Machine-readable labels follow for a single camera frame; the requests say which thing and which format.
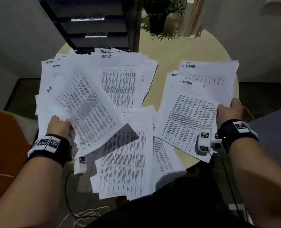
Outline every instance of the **black cable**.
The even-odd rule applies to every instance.
[[[70,206],[69,206],[69,201],[68,201],[67,195],[66,195],[66,184],[67,184],[67,180],[68,180],[68,178],[69,178],[69,176],[70,176],[71,173],[74,173],[74,171],[71,171],[71,172],[69,172],[69,173],[67,174],[66,179],[65,179],[65,183],[64,183],[64,197],[65,197],[65,203],[66,203],[66,206],[67,206],[67,208],[68,208],[70,214],[71,214],[74,218],[89,218],[89,217],[95,217],[95,218],[97,218],[98,216],[96,216],[96,215],[82,215],[82,216],[79,216],[79,215],[74,214],[73,211],[71,210],[71,208],[70,208]]]
[[[226,171],[225,164],[224,164],[222,158],[221,158],[221,161],[222,161],[222,164],[223,164],[223,167],[224,167],[224,170],[225,170],[225,175],[226,175],[227,182],[228,182],[228,185],[229,185],[229,188],[230,188],[230,192],[232,193],[232,197],[233,197],[233,199],[234,199],[234,202],[235,202],[235,205],[236,205],[236,208],[237,208],[238,215],[239,215],[240,218],[242,218],[242,216],[241,216],[241,214],[240,214],[240,211],[239,211],[239,208],[238,208],[237,201],[236,201],[235,196],[234,196],[234,192],[232,191],[232,186],[230,185],[228,173],[227,173],[227,171]]]

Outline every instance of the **orange surface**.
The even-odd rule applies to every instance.
[[[30,145],[12,115],[0,112],[0,174],[17,176],[25,164]],[[0,176],[0,197],[14,178]]]

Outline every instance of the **forearm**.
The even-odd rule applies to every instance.
[[[281,167],[252,138],[235,141],[229,154],[237,186],[255,225],[274,227],[281,222]]]
[[[49,158],[28,161],[0,199],[0,228],[46,224],[58,207],[61,172]]]

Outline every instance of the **hand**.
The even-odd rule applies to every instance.
[[[218,128],[220,128],[224,122],[226,122],[230,119],[241,120],[242,115],[243,115],[243,106],[242,106],[240,100],[237,98],[232,99],[232,103],[231,103],[230,107],[226,107],[222,104],[219,104],[217,117],[216,117],[217,126],[218,126]]]
[[[46,134],[56,134],[62,137],[67,137],[69,135],[71,126],[70,119],[66,119],[65,121],[60,121],[60,119],[54,115],[47,126],[47,133]]]

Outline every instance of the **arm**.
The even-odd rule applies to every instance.
[[[230,108],[218,107],[218,124],[241,119],[243,107],[233,99]],[[243,201],[258,227],[281,227],[281,167],[271,159],[259,142],[240,138],[229,149],[234,176]]]
[[[47,133],[67,136],[70,122],[53,116]],[[60,197],[62,166],[46,157],[27,162],[0,199],[0,228],[49,227]]]

